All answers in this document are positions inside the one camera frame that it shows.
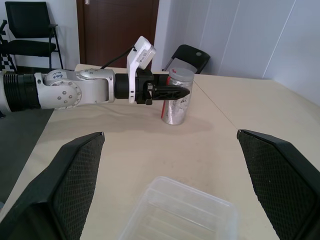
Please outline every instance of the wooden door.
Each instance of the wooden door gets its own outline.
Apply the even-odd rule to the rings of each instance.
[[[140,36],[154,44],[159,0],[77,0],[80,62],[102,66]],[[110,65],[127,67],[123,57]]]

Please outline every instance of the table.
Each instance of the table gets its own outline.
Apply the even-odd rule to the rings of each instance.
[[[272,80],[196,75],[194,82],[188,117],[180,126],[162,122],[161,102],[145,106],[116,100],[54,111],[0,220],[63,144],[102,131],[106,140],[81,239],[117,239],[147,185],[168,176],[235,204],[239,240],[278,240],[253,191],[237,130],[290,141],[320,169],[315,147],[320,107]]]

